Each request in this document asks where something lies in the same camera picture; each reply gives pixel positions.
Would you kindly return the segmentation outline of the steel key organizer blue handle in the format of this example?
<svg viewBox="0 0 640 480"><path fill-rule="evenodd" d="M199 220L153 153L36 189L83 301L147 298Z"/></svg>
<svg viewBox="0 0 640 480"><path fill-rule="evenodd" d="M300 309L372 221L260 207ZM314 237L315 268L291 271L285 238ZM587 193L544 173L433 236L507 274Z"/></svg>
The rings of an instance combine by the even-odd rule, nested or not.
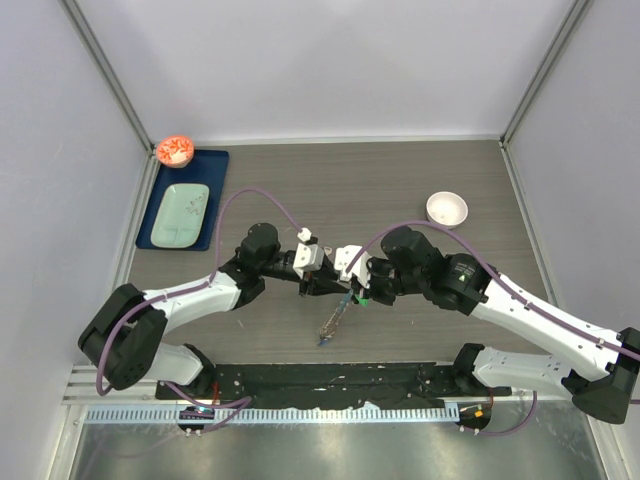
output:
<svg viewBox="0 0 640 480"><path fill-rule="evenodd" d="M344 316L349 305L352 303L354 297L354 289L350 288L340 300L338 306L331 314L328 320L326 320L318 331L317 345L326 345L336 334L339 323Z"/></svg>

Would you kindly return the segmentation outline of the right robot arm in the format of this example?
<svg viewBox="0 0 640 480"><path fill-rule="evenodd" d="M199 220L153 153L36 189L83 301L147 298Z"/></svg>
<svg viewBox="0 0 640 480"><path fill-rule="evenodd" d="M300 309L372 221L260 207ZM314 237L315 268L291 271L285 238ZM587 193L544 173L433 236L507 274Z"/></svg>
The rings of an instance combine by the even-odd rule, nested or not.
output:
<svg viewBox="0 0 640 480"><path fill-rule="evenodd" d="M420 294L441 309L505 328L542 350L535 355L467 344L451 371L457 391L530 390L566 399L597 420L625 422L639 375L638 330L616 332L541 300L454 232L449 237L464 250L443 255L420 232L422 225L404 222L375 236L385 257L368 262L371 294L387 304Z"/></svg>

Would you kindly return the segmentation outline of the green tag with key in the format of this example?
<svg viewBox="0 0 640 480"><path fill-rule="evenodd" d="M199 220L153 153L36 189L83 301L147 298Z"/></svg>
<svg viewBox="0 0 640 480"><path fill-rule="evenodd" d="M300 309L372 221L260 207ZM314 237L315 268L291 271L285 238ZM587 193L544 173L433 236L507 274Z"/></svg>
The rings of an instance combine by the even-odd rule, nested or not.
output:
<svg viewBox="0 0 640 480"><path fill-rule="evenodd" d="M353 296L353 302L357 305L362 305L362 306L367 306L369 303L369 299L368 298L364 298L358 295L354 295Z"/></svg>

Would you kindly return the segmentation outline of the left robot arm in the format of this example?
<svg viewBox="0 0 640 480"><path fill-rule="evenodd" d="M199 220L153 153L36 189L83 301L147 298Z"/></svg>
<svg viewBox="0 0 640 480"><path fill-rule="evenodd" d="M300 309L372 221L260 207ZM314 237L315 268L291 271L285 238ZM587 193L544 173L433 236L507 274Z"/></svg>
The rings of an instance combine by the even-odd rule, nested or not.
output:
<svg viewBox="0 0 640 480"><path fill-rule="evenodd" d="M158 384L161 398L208 397L216 382L215 366L193 345L164 343L166 334L248 305L264 292L268 278L297 284L302 296L347 293L316 237L304 230L299 240L296 249L284 251L277 229L258 223L212 277L164 290L143 292L131 283L114 290L78 339L97 369L98 394L150 380Z"/></svg>

